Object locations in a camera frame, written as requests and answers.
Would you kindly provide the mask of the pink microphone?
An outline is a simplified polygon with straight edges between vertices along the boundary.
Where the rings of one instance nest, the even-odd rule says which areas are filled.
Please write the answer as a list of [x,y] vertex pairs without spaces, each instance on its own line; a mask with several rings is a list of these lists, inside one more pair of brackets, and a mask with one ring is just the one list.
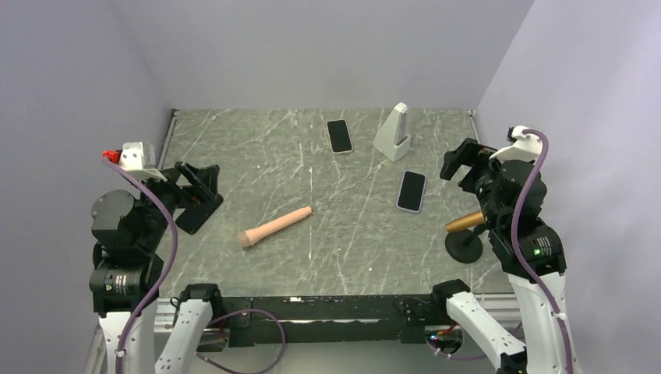
[[270,236],[282,229],[285,229],[304,218],[308,217],[313,213],[311,206],[305,206],[303,208],[287,213],[284,216],[281,216],[275,220],[272,220],[268,223],[262,224],[259,227],[248,229],[239,233],[237,240],[239,244],[247,249],[254,246],[257,242]]

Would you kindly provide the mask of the gold microphone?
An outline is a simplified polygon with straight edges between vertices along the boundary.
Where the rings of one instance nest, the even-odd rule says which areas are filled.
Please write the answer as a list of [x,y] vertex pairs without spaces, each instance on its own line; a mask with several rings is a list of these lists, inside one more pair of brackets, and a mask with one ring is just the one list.
[[486,218],[484,217],[481,210],[467,214],[463,217],[452,220],[451,222],[445,224],[445,229],[448,233],[468,230],[480,224],[484,224]]

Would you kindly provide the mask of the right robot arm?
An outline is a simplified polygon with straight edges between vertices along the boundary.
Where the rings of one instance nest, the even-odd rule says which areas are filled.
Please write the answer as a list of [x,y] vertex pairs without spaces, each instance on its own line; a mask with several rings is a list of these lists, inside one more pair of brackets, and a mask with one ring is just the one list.
[[438,323],[457,323],[498,373],[578,373],[564,304],[564,246],[540,217],[547,193],[543,159],[500,161],[496,153],[467,138],[444,154],[440,178],[469,168],[458,185],[479,202],[480,224],[514,290],[525,339],[510,334],[462,280],[433,286],[430,314]]

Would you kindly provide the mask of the black base bar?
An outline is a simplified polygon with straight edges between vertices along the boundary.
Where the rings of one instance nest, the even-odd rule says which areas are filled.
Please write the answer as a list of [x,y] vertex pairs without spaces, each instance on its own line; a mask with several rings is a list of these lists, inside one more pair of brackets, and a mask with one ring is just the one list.
[[282,341],[423,344],[453,323],[423,294],[226,297],[223,303],[230,317],[210,330],[226,333],[232,348]]

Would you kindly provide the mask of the phone in pink case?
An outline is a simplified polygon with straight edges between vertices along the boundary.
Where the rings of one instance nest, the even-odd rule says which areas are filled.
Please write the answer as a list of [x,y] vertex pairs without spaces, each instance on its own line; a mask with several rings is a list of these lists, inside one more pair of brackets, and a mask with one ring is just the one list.
[[327,134],[333,154],[346,154],[354,150],[348,124],[344,119],[327,122]]

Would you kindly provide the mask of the black microphone stand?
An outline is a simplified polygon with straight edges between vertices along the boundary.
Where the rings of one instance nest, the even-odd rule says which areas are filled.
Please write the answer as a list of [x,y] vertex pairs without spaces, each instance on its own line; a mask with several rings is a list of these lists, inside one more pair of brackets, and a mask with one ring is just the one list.
[[483,253],[479,235],[469,229],[448,233],[444,244],[450,257],[459,263],[475,263]]

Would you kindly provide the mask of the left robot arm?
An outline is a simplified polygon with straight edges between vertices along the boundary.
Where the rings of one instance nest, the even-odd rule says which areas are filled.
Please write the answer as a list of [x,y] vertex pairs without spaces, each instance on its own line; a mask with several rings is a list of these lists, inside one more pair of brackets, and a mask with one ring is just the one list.
[[187,373],[206,327],[224,316],[216,284],[188,285],[175,299],[172,330],[155,351],[159,288],[173,262],[157,247],[165,233],[197,232],[223,203],[220,168],[186,162],[164,169],[161,178],[137,182],[139,196],[113,190],[92,208],[94,269],[89,286],[103,331],[111,373]]

